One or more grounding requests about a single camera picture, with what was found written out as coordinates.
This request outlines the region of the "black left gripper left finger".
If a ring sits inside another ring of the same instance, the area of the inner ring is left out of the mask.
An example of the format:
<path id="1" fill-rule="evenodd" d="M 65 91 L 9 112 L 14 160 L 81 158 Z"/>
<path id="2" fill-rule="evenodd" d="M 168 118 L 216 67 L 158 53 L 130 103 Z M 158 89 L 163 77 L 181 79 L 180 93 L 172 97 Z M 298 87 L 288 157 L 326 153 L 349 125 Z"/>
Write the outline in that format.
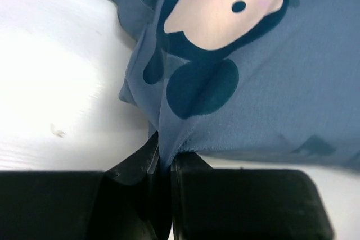
<path id="1" fill-rule="evenodd" d="M 1 172 L 2 239 L 168 239 L 158 135 L 108 171 Z"/>

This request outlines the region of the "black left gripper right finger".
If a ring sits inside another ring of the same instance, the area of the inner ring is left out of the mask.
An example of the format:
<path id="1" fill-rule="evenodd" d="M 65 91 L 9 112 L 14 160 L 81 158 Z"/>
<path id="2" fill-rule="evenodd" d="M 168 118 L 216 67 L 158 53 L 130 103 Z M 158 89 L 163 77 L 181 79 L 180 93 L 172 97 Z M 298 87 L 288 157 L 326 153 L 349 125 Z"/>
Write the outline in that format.
<path id="1" fill-rule="evenodd" d="M 318 190 L 300 170 L 215 169 L 182 153 L 171 185 L 175 239 L 334 238 Z"/>

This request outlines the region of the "blue letter print pillowcase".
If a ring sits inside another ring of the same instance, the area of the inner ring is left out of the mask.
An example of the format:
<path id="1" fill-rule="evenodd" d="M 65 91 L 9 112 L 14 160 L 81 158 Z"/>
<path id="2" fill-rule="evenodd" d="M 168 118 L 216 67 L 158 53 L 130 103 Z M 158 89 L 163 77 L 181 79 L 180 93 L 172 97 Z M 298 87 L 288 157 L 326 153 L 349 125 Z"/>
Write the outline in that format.
<path id="1" fill-rule="evenodd" d="M 182 152 L 359 170 L 359 0 L 112 0 L 119 97 Z"/>

